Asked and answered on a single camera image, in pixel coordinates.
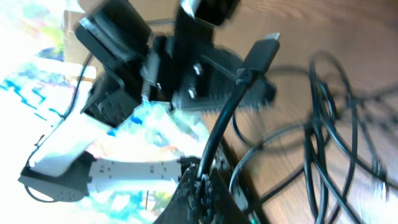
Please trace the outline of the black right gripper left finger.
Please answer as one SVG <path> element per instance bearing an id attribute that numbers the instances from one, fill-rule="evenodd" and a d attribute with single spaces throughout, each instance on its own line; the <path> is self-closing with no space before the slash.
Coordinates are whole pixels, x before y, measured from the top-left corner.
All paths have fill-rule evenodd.
<path id="1" fill-rule="evenodd" d="M 197 165 L 192 164 L 182 176 L 169 204 L 154 224 L 199 223 L 200 207 L 197 197 Z"/>

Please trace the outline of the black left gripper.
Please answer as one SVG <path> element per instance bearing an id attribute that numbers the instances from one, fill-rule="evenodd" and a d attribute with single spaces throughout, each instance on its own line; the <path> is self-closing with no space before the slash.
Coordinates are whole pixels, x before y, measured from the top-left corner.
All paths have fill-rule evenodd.
<path id="1" fill-rule="evenodd" d="M 270 103 L 276 88 L 265 74 L 277 53 L 277 36 L 254 43 L 245 58 L 213 42 L 215 27 L 231 18 L 237 1 L 181 1 L 173 35 L 157 35 L 141 70 L 145 101 L 184 111 L 221 110 L 238 86 L 240 108 Z"/>

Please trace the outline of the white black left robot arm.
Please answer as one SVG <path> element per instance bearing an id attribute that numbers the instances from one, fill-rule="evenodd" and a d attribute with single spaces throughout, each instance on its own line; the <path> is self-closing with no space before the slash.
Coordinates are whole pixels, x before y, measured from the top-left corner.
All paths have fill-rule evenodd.
<path id="1" fill-rule="evenodd" d="M 280 47 L 280 34 L 254 43 L 245 58 L 215 46 L 213 32 L 236 1 L 180 1 L 172 35 L 155 34 L 128 1 L 104 1 L 76 26 L 77 39 L 104 67 L 81 108 L 72 99 L 54 129 L 37 142 L 19 182 L 45 203 L 77 202 L 106 190 L 163 187 L 198 164 L 210 172 L 223 133 L 237 108 L 270 103 L 275 88 L 265 74 Z M 145 103 L 181 111 L 219 111 L 201 157 L 165 162 L 97 159 L 86 148 L 123 124 Z"/>

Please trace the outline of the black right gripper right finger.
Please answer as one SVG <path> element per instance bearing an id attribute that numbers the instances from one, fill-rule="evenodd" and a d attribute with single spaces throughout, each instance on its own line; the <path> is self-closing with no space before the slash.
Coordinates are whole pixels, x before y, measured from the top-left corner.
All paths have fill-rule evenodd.
<path id="1" fill-rule="evenodd" d="M 251 224 L 229 193 L 217 169 L 203 178 L 202 196 L 204 223 Z"/>

